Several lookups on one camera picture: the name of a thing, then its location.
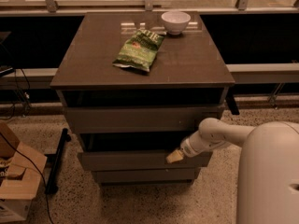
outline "floor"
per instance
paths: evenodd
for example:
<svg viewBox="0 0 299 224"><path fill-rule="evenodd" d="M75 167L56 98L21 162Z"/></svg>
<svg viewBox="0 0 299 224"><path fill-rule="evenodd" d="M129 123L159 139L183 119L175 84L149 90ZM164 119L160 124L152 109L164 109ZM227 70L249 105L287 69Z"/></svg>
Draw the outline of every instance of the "floor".
<svg viewBox="0 0 299 224"><path fill-rule="evenodd" d="M222 120L230 124L259 125L287 120L299 123L299 97L278 97L278 109L266 97L237 98L240 115L225 110ZM6 121L27 145L44 153L54 153L62 128L67 128L59 103L33 105L30 114ZM207 168L192 185L140 185L99 187L78 162L81 151L75 135L67 143L58 177L59 190L49 196L54 223L188 223L235 224L237 171L240 147L215 150ZM44 187L40 185L26 221L50 223Z"/></svg>

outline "drawer front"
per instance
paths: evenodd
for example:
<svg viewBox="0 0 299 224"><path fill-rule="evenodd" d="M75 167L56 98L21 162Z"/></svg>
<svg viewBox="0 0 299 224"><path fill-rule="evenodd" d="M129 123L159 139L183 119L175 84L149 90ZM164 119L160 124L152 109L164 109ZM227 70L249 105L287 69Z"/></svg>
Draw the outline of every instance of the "drawer front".
<svg viewBox="0 0 299 224"><path fill-rule="evenodd" d="M124 171L207 167L212 156L212 152L205 152L169 164L166 162L169 153L164 150L84 152L78 154L78 159L85 171Z"/></svg>
<svg viewBox="0 0 299 224"><path fill-rule="evenodd" d="M193 131L207 117L220 118L224 105L149 108L67 108L73 133Z"/></svg>
<svg viewBox="0 0 299 224"><path fill-rule="evenodd" d="M171 170L131 170L131 171L107 171L93 172L95 182L99 184L125 184L140 182L175 182L192 181L197 178L199 170L171 169Z"/></svg>

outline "black stand leg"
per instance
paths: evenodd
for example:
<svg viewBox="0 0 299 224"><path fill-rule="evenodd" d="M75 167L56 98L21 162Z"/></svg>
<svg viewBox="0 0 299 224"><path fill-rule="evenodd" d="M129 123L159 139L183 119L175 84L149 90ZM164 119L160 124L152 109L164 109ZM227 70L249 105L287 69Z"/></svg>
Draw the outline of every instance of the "black stand leg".
<svg viewBox="0 0 299 224"><path fill-rule="evenodd" d="M63 155L64 144L65 144L65 142L69 142L70 140L71 140L71 137L69 134L67 134L67 129L63 129L63 132L60 137L60 141L59 141L59 144L58 144L58 147L56 150L56 154L48 156L49 158L54 159L54 161L52 162L50 176L49 176L49 180L48 180L46 190L45 190L46 194L55 194L58 190L58 187L56 185L56 176L58 174L61 157Z"/></svg>
<svg viewBox="0 0 299 224"><path fill-rule="evenodd" d="M240 112L239 112L239 109L236 105L232 89L229 89L227 91L225 101L226 101L226 104L228 105L229 109L231 110L232 115L237 115L238 116L240 114Z"/></svg>

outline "desk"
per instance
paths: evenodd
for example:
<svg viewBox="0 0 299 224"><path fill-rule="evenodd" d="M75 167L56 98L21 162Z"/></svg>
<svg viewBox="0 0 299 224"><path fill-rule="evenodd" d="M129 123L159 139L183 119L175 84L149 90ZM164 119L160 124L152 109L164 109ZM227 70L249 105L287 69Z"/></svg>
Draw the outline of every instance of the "desk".
<svg viewBox="0 0 299 224"><path fill-rule="evenodd" d="M148 74L112 65L136 27L164 32L161 15L87 14L50 84L100 185L193 182L211 157L165 161L202 119L221 117L234 85L198 13L182 35L165 37Z"/></svg>

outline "power cord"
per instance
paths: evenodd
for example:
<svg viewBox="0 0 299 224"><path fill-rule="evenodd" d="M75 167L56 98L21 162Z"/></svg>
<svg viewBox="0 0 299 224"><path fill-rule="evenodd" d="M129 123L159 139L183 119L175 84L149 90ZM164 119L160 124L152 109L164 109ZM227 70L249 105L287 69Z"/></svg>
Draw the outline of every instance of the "power cord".
<svg viewBox="0 0 299 224"><path fill-rule="evenodd" d="M37 168L36 164L30 159L28 158L26 155L20 153L14 146L12 146L9 141L2 135L2 133L0 132L0 135L3 137L3 139L7 142L7 144L12 148L14 149L17 153L19 153L20 155L22 155L26 160L28 160L29 162L31 162L34 167L37 169L37 171L39 172L39 174L41 175L42 179L43 179L43 183L45 185L45 187L47 186L47 183L46 183L46 180L45 180L45 177L43 176L43 174L40 172L40 170ZM46 195L46 204L47 204L47 213L48 213L48 217L49 217L49 220L50 220L50 223L51 224L54 224L54 222L52 221L51 217L50 217L50 208L49 208L49 201L48 201L48 195Z"/></svg>

